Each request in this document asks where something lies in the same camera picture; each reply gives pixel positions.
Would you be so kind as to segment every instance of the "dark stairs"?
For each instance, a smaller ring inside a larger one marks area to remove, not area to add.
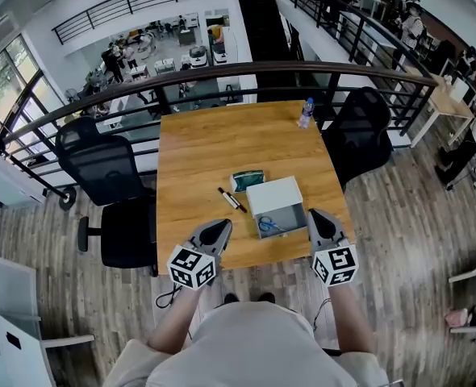
[[[253,61],[293,60],[275,0],[239,0]],[[295,87],[294,73],[257,74],[258,88]],[[259,93],[259,102],[299,99],[289,91]]]

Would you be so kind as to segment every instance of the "open box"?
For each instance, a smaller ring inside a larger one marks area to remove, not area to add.
[[[284,235],[307,226],[303,196],[299,191],[295,177],[285,177],[249,186],[246,193],[260,239]],[[263,231],[260,229],[263,217],[271,218],[272,223],[284,231],[275,227]]]

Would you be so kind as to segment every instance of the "plastic bottle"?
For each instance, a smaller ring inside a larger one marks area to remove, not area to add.
[[[299,117],[299,127],[301,129],[308,129],[310,126],[311,114],[313,113],[313,98],[308,98],[303,107],[303,112]]]

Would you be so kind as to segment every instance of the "shoe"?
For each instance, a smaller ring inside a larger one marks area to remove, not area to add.
[[[435,173],[437,174],[437,177],[439,178],[439,181],[441,181],[444,185],[447,185],[449,183],[449,179],[446,178],[446,172],[438,166],[435,166],[434,169]]]
[[[234,293],[229,293],[223,298],[223,303],[225,304],[231,304],[232,302],[238,302],[239,299]]]
[[[448,167],[451,165],[451,159],[449,158],[449,152],[446,152],[444,148],[439,149],[439,159],[441,160],[441,163],[445,166]]]
[[[258,302],[267,301],[267,302],[271,302],[272,304],[275,304],[276,297],[272,293],[263,293],[262,295],[260,295],[257,301]]]

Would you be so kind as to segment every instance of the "lower floor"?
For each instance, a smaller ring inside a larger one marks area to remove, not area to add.
[[[476,191],[465,179],[446,192],[436,179],[436,150],[447,133],[432,127],[416,148],[393,152],[345,191],[361,261],[354,289],[381,365],[390,380],[409,386],[470,385],[476,376],[476,343],[450,335],[444,320],[451,308],[476,303],[476,280],[448,283],[476,266]],[[154,186],[155,178],[145,183]],[[172,288],[168,277],[151,278],[144,269],[104,267],[96,239],[89,252],[77,251],[78,220],[87,215],[96,227],[101,214],[84,193],[69,213],[53,195],[41,206],[0,210],[0,256],[37,269],[44,337],[95,336],[50,352],[58,385],[102,385],[125,343],[144,339],[161,319],[165,311],[154,300]],[[225,271],[204,293],[191,330],[225,293],[249,300],[264,291],[311,323],[327,297],[307,259]],[[329,304],[316,325],[319,344],[337,347]]]

